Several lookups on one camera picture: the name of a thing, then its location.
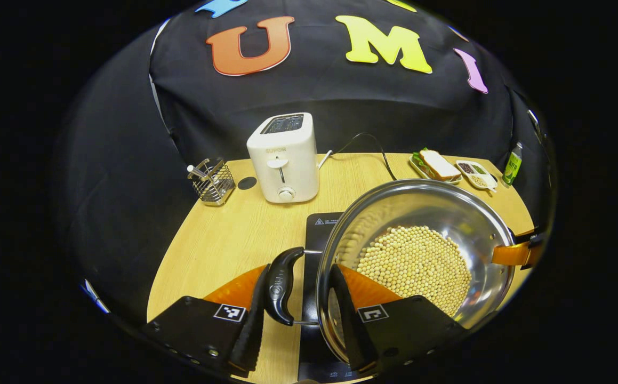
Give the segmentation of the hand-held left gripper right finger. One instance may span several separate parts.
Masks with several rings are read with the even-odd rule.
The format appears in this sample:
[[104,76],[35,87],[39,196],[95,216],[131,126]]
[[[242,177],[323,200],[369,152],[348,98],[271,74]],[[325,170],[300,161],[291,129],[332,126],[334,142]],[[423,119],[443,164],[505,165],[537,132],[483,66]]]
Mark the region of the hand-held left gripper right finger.
[[359,374],[380,374],[467,335],[421,295],[401,298],[343,265],[329,273],[329,348]]

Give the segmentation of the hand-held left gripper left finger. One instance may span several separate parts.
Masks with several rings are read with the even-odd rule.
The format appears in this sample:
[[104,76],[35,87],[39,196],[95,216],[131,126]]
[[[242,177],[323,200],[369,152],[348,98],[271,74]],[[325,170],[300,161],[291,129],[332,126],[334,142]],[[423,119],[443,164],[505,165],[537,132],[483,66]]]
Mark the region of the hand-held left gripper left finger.
[[182,296],[141,326],[141,333],[192,364],[248,377],[262,342],[268,267],[253,268],[203,298]]

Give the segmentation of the black induction cooktop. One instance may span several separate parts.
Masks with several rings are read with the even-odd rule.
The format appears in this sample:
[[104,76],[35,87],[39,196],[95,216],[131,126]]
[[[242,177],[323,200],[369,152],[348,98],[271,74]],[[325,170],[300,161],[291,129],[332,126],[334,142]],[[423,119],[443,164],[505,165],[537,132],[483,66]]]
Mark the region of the black induction cooktop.
[[[341,212],[319,212],[307,217],[306,247],[310,250],[323,250],[329,235],[338,222]],[[302,315],[303,321],[318,320],[316,306],[316,280],[321,264],[321,255],[304,256],[302,280]],[[304,325],[301,328],[298,379],[310,379],[325,384],[355,381],[376,377],[375,366],[359,372],[338,359],[328,347],[317,325]]]

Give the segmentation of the stainless steel pot black handles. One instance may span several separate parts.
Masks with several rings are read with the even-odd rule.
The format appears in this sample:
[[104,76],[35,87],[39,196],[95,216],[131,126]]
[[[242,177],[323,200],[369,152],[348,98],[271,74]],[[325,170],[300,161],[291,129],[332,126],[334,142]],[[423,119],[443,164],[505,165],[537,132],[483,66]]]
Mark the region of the stainless steel pot black handles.
[[[496,246],[515,244],[515,233],[493,207],[467,190],[443,182],[407,179],[387,182],[356,199],[342,212],[323,250],[297,246],[280,253],[266,275],[267,314],[286,326],[319,326],[329,347],[331,267],[343,265],[356,271],[365,247],[387,228],[398,226],[428,226],[442,233],[459,245],[469,265],[469,292],[452,317],[467,330],[467,335],[456,343],[477,332],[498,313],[511,287],[514,269],[494,264],[491,259]],[[315,322],[296,320],[287,307],[293,290],[294,264],[307,255],[321,255],[315,286]]]

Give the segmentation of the pile of soybeans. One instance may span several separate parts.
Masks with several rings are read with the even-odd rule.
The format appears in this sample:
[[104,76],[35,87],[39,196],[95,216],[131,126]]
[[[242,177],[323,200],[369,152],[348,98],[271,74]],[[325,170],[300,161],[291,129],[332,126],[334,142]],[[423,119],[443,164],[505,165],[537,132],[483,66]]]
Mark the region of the pile of soybeans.
[[401,298],[421,295],[452,317],[471,282],[459,245],[428,226],[387,228],[362,251],[356,271]]

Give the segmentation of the white divided bean tray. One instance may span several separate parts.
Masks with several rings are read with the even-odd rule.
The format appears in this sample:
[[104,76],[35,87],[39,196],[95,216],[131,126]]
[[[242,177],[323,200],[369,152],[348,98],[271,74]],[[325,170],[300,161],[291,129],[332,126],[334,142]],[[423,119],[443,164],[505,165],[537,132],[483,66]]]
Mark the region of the white divided bean tray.
[[497,192],[497,179],[481,164],[475,161],[456,160],[455,165],[476,189]]

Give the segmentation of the green tea bottle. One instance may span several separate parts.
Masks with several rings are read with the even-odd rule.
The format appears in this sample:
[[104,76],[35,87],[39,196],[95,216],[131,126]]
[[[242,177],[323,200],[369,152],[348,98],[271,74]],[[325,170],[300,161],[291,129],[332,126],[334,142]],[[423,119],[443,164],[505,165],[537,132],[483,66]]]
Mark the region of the green tea bottle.
[[520,170],[521,163],[523,162],[523,144],[518,141],[507,158],[507,163],[504,168],[504,172],[501,178],[501,182],[509,189],[514,183],[517,173]]

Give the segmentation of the sandwich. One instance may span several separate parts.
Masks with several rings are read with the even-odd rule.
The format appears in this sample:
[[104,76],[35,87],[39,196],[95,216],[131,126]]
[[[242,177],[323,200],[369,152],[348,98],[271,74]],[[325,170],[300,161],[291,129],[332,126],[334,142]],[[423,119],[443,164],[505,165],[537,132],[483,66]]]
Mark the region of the sandwich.
[[462,177],[462,173],[452,163],[435,150],[420,150],[418,164],[421,170],[433,180],[452,182]]

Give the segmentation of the white sandwich plate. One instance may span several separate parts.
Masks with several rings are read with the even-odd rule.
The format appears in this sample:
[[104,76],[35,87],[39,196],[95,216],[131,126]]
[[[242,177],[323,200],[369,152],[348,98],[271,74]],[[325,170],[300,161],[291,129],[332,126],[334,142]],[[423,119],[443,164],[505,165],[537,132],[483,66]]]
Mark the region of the white sandwich plate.
[[428,168],[428,166],[426,165],[426,163],[424,163],[422,161],[422,159],[419,156],[419,153],[412,153],[412,155],[409,158],[409,165],[411,166],[411,168],[413,168],[414,171],[416,171],[416,173],[418,173],[418,175],[420,175],[420,177],[425,178],[425,179],[429,179],[429,180],[437,180],[437,181],[441,181],[441,182],[445,182],[447,184],[453,184],[453,185],[457,185],[460,183],[460,181],[463,178],[462,173],[460,173],[458,171],[458,169],[456,169],[456,175],[452,178],[449,179],[441,179],[441,178],[433,178],[430,176],[430,173],[427,173],[427,171],[431,172],[431,169]]

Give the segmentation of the white toaster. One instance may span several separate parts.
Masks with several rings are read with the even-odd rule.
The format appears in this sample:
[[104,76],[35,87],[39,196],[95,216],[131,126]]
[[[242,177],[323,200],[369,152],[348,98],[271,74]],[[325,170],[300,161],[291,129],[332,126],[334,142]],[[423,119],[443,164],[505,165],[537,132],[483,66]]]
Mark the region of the white toaster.
[[302,203],[318,195],[318,150],[310,113],[268,117],[248,138],[247,150],[268,202]]

